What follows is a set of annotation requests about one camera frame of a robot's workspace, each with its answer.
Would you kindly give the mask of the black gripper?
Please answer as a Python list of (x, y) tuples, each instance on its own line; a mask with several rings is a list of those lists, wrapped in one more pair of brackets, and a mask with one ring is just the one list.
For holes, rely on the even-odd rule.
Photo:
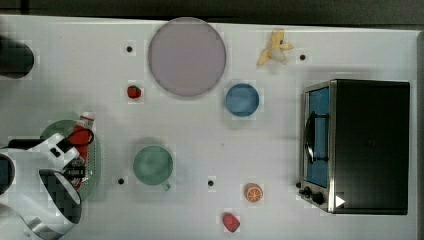
[(63, 168), (63, 175), (69, 179), (82, 179), (86, 175), (86, 161), (81, 158), (75, 158)]

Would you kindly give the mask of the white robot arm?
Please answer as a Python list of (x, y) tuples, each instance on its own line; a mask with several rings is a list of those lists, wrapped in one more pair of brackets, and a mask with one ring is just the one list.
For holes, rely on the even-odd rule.
[(1, 150), (1, 203), (42, 240), (59, 240), (80, 222), (80, 194), (64, 176), (78, 156), (59, 133), (27, 150)]

